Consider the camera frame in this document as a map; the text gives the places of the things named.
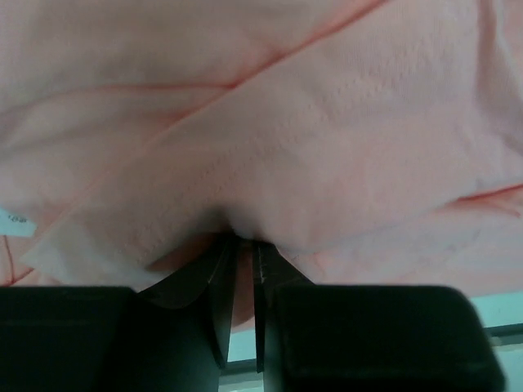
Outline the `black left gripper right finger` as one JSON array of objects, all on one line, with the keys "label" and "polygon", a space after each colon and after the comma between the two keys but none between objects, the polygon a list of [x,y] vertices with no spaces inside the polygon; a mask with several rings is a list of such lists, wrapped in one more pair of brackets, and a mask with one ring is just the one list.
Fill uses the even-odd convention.
[{"label": "black left gripper right finger", "polygon": [[472,303],[445,286],[320,285],[253,246],[257,370],[267,391],[503,391]]}]

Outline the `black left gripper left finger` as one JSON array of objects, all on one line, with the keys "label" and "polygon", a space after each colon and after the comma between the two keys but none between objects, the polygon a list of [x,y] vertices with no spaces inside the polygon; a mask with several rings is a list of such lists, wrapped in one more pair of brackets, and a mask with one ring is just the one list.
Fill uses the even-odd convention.
[{"label": "black left gripper left finger", "polygon": [[215,391],[226,366],[239,240],[143,292],[1,290],[4,391]]}]

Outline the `salmon pink t shirt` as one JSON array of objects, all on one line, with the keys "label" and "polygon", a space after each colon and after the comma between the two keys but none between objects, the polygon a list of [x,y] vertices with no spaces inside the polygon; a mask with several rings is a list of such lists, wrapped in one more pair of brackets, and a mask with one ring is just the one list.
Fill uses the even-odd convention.
[{"label": "salmon pink t shirt", "polygon": [[4,1],[1,284],[221,231],[318,283],[522,287],[519,1]]}]

